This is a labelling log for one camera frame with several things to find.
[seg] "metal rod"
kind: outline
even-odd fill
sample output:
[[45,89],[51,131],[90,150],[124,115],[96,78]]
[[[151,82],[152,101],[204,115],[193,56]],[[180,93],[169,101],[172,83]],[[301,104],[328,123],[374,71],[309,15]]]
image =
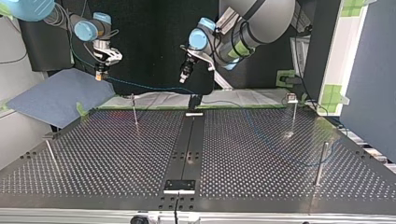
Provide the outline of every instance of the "metal rod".
[[317,176],[315,178],[315,186],[316,187],[320,186],[320,179],[321,179],[321,175],[322,175],[322,171],[323,171],[324,155],[326,154],[325,152],[327,152],[327,148],[329,148],[329,143],[325,142],[323,144],[323,148],[322,148],[322,151],[321,151],[321,154],[320,154],[318,172],[317,172]]
[[136,108],[135,108],[136,102],[134,101],[134,94],[133,93],[131,95],[131,100],[132,100],[132,108],[134,109],[134,124],[137,125],[138,122],[137,122],[137,115],[136,115]]
[[49,141],[49,140],[46,140],[46,144],[47,144],[47,147],[48,147],[48,149],[49,149],[50,156],[52,157],[53,160],[56,161],[55,155],[54,155],[53,152],[52,152],[52,147],[50,146],[50,141]]
[[298,103],[295,103],[295,104],[294,104],[293,122],[296,120],[297,104],[298,104]]

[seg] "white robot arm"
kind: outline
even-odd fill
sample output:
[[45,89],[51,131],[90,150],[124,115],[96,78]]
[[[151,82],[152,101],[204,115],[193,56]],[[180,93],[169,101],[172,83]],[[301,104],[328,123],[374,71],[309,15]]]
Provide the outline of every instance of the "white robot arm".
[[190,76],[193,66],[203,60],[209,70],[216,66],[232,70],[259,45],[280,38],[290,25],[295,0],[227,0],[229,7],[217,23],[201,18],[191,31],[180,82]]
[[[85,48],[97,61],[97,80],[106,78],[109,66],[122,59],[122,54],[110,47],[110,38],[116,35],[118,30],[111,29],[111,17],[105,13],[95,12],[93,19],[87,20],[69,13],[54,0],[0,0],[0,14],[13,16],[22,21],[44,21],[46,24],[74,32],[85,42]],[[86,46],[87,42],[93,43],[93,53]]]

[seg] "metal plate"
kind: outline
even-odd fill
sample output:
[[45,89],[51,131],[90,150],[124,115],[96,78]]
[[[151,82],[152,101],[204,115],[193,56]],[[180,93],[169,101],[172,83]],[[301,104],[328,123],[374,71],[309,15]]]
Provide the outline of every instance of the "metal plate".
[[[0,197],[15,206],[152,209],[152,203],[158,209],[183,112],[142,111],[137,116],[138,126],[133,111],[94,113],[51,143],[56,161],[42,150],[3,175]],[[44,200],[24,202],[40,197]],[[59,198],[65,203],[52,204]]]
[[[321,187],[313,182],[324,142]],[[299,109],[211,110],[205,113],[204,156],[197,211],[328,212],[345,198],[367,203],[339,213],[396,214],[395,176],[339,133],[326,119]]]
[[[41,146],[0,171],[0,207],[396,215],[391,171],[310,109],[292,113],[138,112],[137,128],[132,111],[98,111],[52,143],[56,162]],[[178,176],[196,193],[177,204],[163,188]]]

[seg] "blue mat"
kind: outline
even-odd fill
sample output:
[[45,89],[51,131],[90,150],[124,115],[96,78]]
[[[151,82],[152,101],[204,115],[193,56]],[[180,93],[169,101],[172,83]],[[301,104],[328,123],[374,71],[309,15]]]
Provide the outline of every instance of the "blue mat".
[[7,103],[29,117],[64,128],[80,117],[77,105],[89,111],[115,95],[113,86],[77,69],[63,70]]

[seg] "black panel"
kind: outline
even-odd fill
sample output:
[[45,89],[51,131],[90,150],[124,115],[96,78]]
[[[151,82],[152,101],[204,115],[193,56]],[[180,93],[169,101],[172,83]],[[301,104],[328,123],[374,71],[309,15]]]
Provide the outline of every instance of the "black panel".
[[371,4],[361,32],[341,120],[372,147],[396,161],[396,1]]
[[[57,2],[77,14],[81,12],[84,4],[83,1],[73,0]],[[90,18],[90,14],[87,8],[85,16]],[[66,30],[47,25],[43,21],[20,21],[20,27],[33,71],[57,71],[74,66],[71,60],[69,37]],[[85,51],[82,47],[82,42],[75,35],[72,41],[76,54],[84,61],[93,63],[94,60]],[[86,66],[82,66],[80,62],[77,62],[77,68],[84,70],[84,67]]]
[[33,71],[47,72],[73,66],[66,30],[43,21],[20,21],[20,27]]
[[[184,61],[181,44],[201,17],[214,20],[217,0],[118,0],[89,1],[92,11],[103,11],[113,18],[120,33],[112,45],[123,54],[123,60],[111,67],[113,77],[155,87],[179,86],[180,66]],[[207,65],[200,62],[184,88],[210,93],[213,77]],[[141,93],[141,88],[114,82],[117,94]]]

